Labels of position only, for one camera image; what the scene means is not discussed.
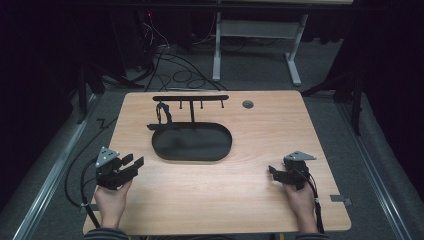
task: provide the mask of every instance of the background table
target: background table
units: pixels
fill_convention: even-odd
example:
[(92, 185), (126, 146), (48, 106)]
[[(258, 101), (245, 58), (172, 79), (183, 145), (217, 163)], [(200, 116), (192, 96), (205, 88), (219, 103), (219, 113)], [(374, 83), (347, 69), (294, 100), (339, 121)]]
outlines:
[[(230, 153), (217, 162), (175, 162), (159, 158), (151, 145), (157, 123), (153, 96), (228, 94), (218, 102), (195, 102), (197, 122), (216, 122), (233, 137)], [(254, 107), (246, 109), (243, 101)], [(174, 122), (190, 121), (188, 103), (167, 102)], [(327, 231), (347, 230), (350, 220), (314, 127), (296, 91), (130, 93), (126, 96), (110, 148), (121, 157), (144, 156), (134, 178), (120, 227), (129, 235), (260, 233), (297, 231), (281, 183), (268, 165), (284, 169), (283, 157), (296, 150), (317, 160), (307, 166), (315, 178)], [(84, 232), (93, 229), (87, 218)]]

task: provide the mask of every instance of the hanging black object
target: hanging black object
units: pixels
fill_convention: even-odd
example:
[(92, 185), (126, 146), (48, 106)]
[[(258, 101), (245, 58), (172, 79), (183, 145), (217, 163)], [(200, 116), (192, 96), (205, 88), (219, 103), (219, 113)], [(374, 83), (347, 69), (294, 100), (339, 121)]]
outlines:
[[(158, 101), (156, 114), (159, 124), (149, 124), (147, 127), (154, 130), (152, 146), (156, 154), (166, 160), (176, 161), (217, 161), (231, 150), (232, 136), (230, 131), (221, 124), (212, 122), (196, 122), (194, 119), (194, 101), (223, 101), (228, 95), (217, 96), (155, 96)], [(169, 106), (163, 102), (179, 101), (190, 103), (191, 122), (173, 122)], [(167, 122), (162, 123), (161, 110), (165, 112)]]

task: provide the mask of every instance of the person's left hand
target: person's left hand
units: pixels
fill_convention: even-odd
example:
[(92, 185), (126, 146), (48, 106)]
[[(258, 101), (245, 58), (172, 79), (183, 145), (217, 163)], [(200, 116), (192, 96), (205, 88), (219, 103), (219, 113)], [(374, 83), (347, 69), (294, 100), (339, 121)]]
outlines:
[(102, 216), (101, 227), (119, 227), (119, 221), (127, 204), (127, 193), (131, 184), (132, 180), (122, 185), (119, 190), (109, 190), (101, 186), (97, 188), (94, 198)]

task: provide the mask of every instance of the dark sleeve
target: dark sleeve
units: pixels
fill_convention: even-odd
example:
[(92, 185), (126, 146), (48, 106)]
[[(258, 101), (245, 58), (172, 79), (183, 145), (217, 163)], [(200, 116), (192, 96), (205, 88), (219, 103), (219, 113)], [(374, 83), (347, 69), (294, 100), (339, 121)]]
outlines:
[(84, 235), (84, 240), (128, 240), (128, 236), (117, 228), (96, 228)]
[(296, 236), (296, 240), (329, 240), (325, 234), (321, 233), (307, 233), (307, 234), (299, 234)]

